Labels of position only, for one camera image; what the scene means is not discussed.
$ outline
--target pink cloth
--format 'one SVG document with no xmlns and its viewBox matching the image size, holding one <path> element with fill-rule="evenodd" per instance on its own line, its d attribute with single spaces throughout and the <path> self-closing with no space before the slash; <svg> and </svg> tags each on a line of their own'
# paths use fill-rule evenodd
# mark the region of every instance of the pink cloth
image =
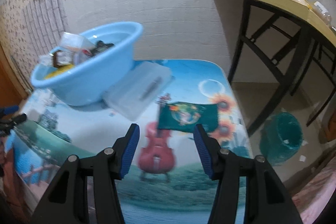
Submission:
<svg viewBox="0 0 336 224">
<path fill-rule="evenodd" d="M 320 215 L 336 188 L 336 157 L 292 199 L 304 224 Z"/>
</svg>

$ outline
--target yellow tabletop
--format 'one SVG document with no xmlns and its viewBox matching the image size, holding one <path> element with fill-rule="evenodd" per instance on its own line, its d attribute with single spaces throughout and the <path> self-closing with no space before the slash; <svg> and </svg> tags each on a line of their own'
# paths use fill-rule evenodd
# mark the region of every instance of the yellow tabletop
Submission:
<svg viewBox="0 0 336 224">
<path fill-rule="evenodd" d="M 336 47 L 336 35 L 331 29 L 308 7 L 292 0 L 258 0 L 278 7 L 300 19 L 306 21 L 324 35 Z"/>
</svg>

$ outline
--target blue gripper pad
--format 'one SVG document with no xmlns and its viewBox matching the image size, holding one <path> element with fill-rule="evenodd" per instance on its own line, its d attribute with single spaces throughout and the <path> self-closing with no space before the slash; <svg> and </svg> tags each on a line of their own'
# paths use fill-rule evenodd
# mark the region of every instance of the blue gripper pad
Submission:
<svg viewBox="0 0 336 224">
<path fill-rule="evenodd" d="M 201 159 L 203 170 L 209 176 L 209 178 L 212 179 L 214 171 L 212 169 L 211 154 L 208 151 L 208 149 L 206 148 L 206 145 L 205 145 L 203 137 L 202 137 L 202 135 L 201 135 L 201 133 L 198 129 L 198 126 L 195 126 L 195 129 L 194 129 L 194 141 L 195 141 L 196 148 L 197 148 L 197 151 L 198 151 L 198 154 L 199 154 L 199 158 Z"/>
<path fill-rule="evenodd" d="M 18 106 L 9 106 L 9 107 L 5 107 L 3 113 L 5 115 L 8 115 L 8 114 L 12 114 L 14 112 L 17 112 L 18 110 L 19 110 Z"/>
<path fill-rule="evenodd" d="M 131 163 L 133 160 L 133 156 L 135 153 L 135 149 L 137 148 L 138 142 L 140 138 L 140 128 L 138 125 L 134 127 L 132 136 L 124 150 L 124 153 L 121 158 L 121 168 L 120 168 L 120 177 L 124 178 L 124 176 L 128 173 Z"/>
</svg>

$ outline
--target metal screw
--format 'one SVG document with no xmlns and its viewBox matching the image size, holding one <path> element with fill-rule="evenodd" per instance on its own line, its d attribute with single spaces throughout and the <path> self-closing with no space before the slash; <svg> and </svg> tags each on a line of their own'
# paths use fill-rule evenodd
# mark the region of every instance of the metal screw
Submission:
<svg viewBox="0 0 336 224">
<path fill-rule="evenodd" d="M 219 153 L 223 154 L 223 155 L 229 155 L 230 150 L 226 149 L 226 148 L 221 148 L 219 150 Z"/>
<path fill-rule="evenodd" d="M 263 155 L 257 155 L 255 158 L 258 162 L 265 162 L 265 158 Z"/>
<path fill-rule="evenodd" d="M 113 148 L 106 148 L 105 150 L 104 150 L 104 153 L 106 154 L 106 155 L 111 155 L 111 154 L 113 154 L 113 152 L 114 152 L 114 150 L 113 150 Z"/>
<path fill-rule="evenodd" d="M 71 156 L 69 156 L 69 158 L 68 158 L 68 161 L 70 161 L 70 162 L 74 162 L 74 161 L 76 161 L 77 160 L 77 156 L 76 155 L 71 155 Z"/>
</svg>

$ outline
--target sunflower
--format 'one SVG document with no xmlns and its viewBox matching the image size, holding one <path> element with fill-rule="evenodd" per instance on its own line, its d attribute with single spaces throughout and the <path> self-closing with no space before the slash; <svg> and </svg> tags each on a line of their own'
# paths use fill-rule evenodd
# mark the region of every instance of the sunflower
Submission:
<svg viewBox="0 0 336 224">
<path fill-rule="evenodd" d="M 221 144 L 224 141 L 230 141 L 233 138 L 233 133 L 236 127 L 230 120 L 221 120 L 218 127 L 209 136 L 214 138 Z"/>
<path fill-rule="evenodd" d="M 209 98 L 209 101 L 213 104 L 217 104 L 220 112 L 227 114 L 231 113 L 236 105 L 236 102 L 230 96 L 223 93 L 216 93 L 213 97 Z"/>
</svg>

